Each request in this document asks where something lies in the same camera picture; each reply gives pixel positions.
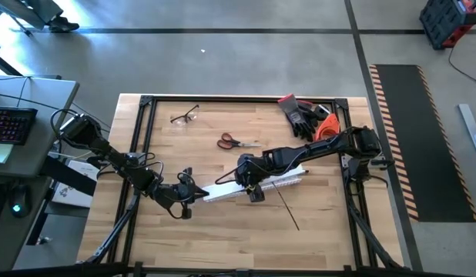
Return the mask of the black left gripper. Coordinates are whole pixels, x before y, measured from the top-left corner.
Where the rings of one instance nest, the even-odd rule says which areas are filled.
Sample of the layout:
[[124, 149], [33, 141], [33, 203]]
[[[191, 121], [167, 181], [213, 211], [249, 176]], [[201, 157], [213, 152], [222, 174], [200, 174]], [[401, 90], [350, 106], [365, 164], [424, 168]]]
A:
[[[190, 219], [192, 217], [192, 210], [189, 205], [193, 202], [193, 200], [202, 200], [208, 196], [208, 191], [200, 188], [198, 185], [194, 185], [192, 173], [192, 168], [186, 168], [182, 172], [178, 173], [177, 178], [179, 183], [171, 185], [169, 188], [172, 190], [172, 192], [166, 192], [164, 195], [166, 199], [171, 201], [171, 205], [166, 208], [166, 211], [174, 219]], [[174, 203], [179, 203], [182, 207], [180, 216], [174, 215], [171, 210], [171, 206]]]

